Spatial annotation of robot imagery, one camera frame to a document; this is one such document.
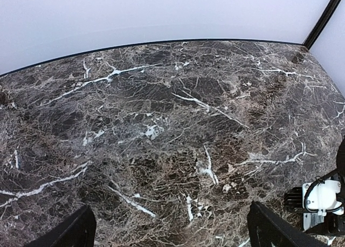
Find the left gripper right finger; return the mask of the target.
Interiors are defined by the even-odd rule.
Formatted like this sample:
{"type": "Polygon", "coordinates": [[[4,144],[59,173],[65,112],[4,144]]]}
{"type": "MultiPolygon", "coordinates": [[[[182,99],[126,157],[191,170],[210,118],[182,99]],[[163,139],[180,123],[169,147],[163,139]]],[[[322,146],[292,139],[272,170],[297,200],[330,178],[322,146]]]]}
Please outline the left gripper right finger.
{"type": "Polygon", "coordinates": [[[252,246],[328,246],[299,231],[258,201],[250,205],[247,227],[252,246]]]}

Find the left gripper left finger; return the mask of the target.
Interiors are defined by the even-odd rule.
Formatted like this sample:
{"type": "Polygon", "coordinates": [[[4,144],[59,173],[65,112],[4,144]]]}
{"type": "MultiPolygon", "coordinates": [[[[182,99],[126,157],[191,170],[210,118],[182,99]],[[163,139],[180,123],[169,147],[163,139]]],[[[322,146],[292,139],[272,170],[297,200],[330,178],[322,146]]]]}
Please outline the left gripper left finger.
{"type": "Polygon", "coordinates": [[[93,247],[95,240],[96,220],[90,206],[79,208],[55,228],[27,243],[25,246],[80,246],[93,247]]]}

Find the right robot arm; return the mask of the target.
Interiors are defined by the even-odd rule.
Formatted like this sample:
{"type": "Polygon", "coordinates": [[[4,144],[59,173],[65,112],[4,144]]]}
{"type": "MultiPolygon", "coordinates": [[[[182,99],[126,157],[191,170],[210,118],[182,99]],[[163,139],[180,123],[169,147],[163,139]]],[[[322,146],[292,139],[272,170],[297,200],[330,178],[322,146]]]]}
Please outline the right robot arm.
{"type": "Polygon", "coordinates": [[[308,234],[344,236],[344,141],[336,169],[302,186],[303,229],[308,234]]]}

